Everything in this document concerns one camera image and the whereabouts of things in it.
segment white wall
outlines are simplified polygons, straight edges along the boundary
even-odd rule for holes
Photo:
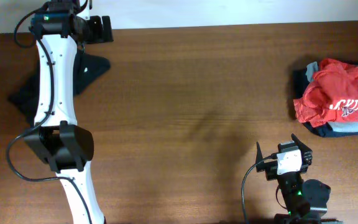
[[[0,0],[0,33],[45,1]],[[113,29],[358,20],[358,0],[93,0],[93,7]]]

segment wooden table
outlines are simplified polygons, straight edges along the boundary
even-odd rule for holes
[[[358,223],[358,136],[323,139],[293,119],[293,69],[325,57],[358,60],[358,22],[114,30],[89,45],[111,62],[75,97],[78,124],[94,136],[93,183],[108,223],[241,222],[241,180],[295,133],[313,150],[304,179],[331,186],[326,218]],[[71,223],[58,182],[30,183],[4,150],[27,127],[7,102],[31,75],[36,49],[0,35],[0,223]],[[53,175],[23,142],[12,159],[29,177]],[[253,219],[285,213],[276,181],[251,173]]]

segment red garment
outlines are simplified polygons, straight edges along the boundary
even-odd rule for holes
[[[294,100],[299,122],[358,121],[358,66],[324,59],[303,97]]]

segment black cable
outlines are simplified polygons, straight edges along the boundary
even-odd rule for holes
[[[246,185],[246,179],[247,179],[247,176],[249,173],[251,173],[251,171],[259,164],[263,163],[264,161],[268,160],[268,159],[274,159],[276,153],[273,153],[272,155],[270,156],[267,156],[265,158],[263,158],[261,161],[255,163],[254,165],[252,165],[248,171],[246,172],[243,180],[242,180],[242,185],[241,185],[241,200],[242,200],[242,214],[244,215],[244,220],[246,222],[246,224],[249,224],[248,222],[248,218],[247,218],[247,212],[246,212],[246,201],[244,199],[244,187]]]
[[[284,207],[284,206],[278,201],[278,197],[277,197],[278,190],[280,190],[280,186],[279,186],[279,185],[277,186],[277,189],[276,189],[276,201],[277,201],[277,203],[278,203],[282,208],[284,208],[284,209],[286,210],[287,208]]]
[[[20,25],[23,23],[23,21],[28,18],[29,16],[31,16],[32,14],[36,13],[38,10],[42,10],[43,7],[41,7],[40,9],[34,10],[32,12],[30,12],[28,15],[26,15],[25,17],[23,17],[23,19],[21,19],[21,21],[18,23],[18,25],[15,28],[15,32],[14,32],[14,40],[15,43],[17,45],[19,45],[20,47],[24,47],[24,48],[29,48],[31,46],[33,46],[33,44],[30,45],[22,45],[20,44],[17,39],[16,39],[16,34],[17,34],[17,30],[20,27]],[[33,131],[37,130],[38,128],[41,127],[41,125],[44,124],[44,122],[46,122],[46,120],[49,119],[49,116],[52,114],[52,110],[53,110],[53,103],[55,100],[55,85],[54,85],[54,75],[53,75],[53,67],[52,67],[52,60],[50,59],[50,56],[48,54],[47,49],[45,48],[44,44],[42,43],[42,41],[39,38],[34,37],[34,43],[35,41],[37,41],[39,43],[39,45],[41,46],[42,50],[45,53],[45,56],[47,57],[47,61],[48,61],[48,66],[49,66],[49,71],[50,71],[50,103],[49,103],[49,108],[48,111],[45,112],[45,117],[41,120],[41,122],[37,123],[34,127],[24,131],[22,134],[18,135],[16,138],[14,138],[13,140],[11,140],[9,142],[9,144],[7,145],[6,148],[6,160],[7,163],[9,165],[9,168],[11,168],[11,170],[13,171],[13,173],[15,173],[15,175],[17,175],[18,177],[20,177],[23,180],[29,181],[29,182],[44,182],[44,181],[49,181],[49,180],[67,180],[69,181],[69,183],[72,184],[72,186],[74,187],[74,189],[76,190],[78,196],[80,196],[80,199],[85,207],[86,210],[86,214],[88,215],[88,220],[89,220],[89,224],[92,224],[92,219],[91,219],[91,214],[90,211],[88,209],[88,206],[85,202],[84,197],[82,196],[80,190],[78,189],[77,185],[74,183],[74,180],[68,177],[46,177],[46,178],[38,178],[38,179],[33,179],[33,178],[28,178],[26,176],[24,176],[23,174],[21,174],[14,166],[13,163],[11,161],[11,157],[10,157],[10,150],[11,147],[14,145],[14,143],[24,137],[26,137],[27,135],[29,135],[30,133],[32,133]]]

